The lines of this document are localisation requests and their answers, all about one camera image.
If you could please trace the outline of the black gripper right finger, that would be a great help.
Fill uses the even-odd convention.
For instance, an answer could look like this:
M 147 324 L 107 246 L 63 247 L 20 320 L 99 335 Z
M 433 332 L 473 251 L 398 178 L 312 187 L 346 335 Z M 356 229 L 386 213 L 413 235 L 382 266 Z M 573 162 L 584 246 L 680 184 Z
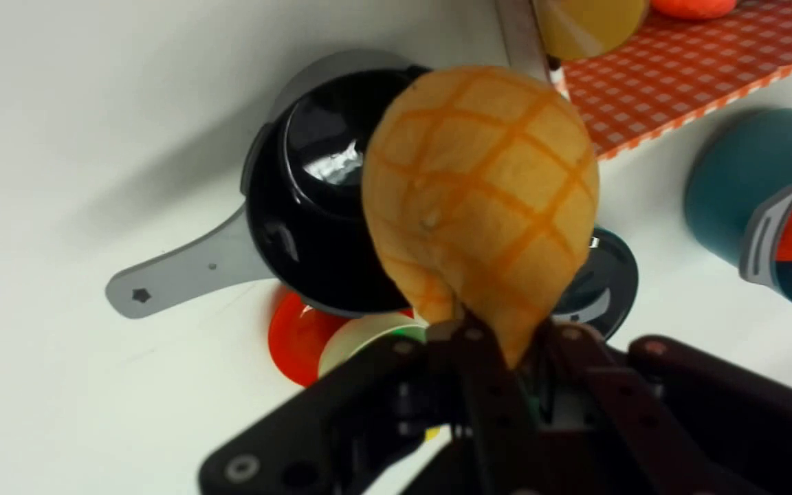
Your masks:
M 666 335 L 545 324 L 528 352 L 559 495 L 792 495 L 792 387 Z

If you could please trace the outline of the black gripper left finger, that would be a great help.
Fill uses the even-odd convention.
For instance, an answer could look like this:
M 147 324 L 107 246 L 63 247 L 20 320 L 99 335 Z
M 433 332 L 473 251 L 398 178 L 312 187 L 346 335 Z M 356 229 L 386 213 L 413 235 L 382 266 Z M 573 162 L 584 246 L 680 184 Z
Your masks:
M 364 495 L 424 445 L 451 444 L 401 495 L 543 495 L 537 424 L 481 323 L 389 335 L 336 367 L 198 468 L 202 495 Z

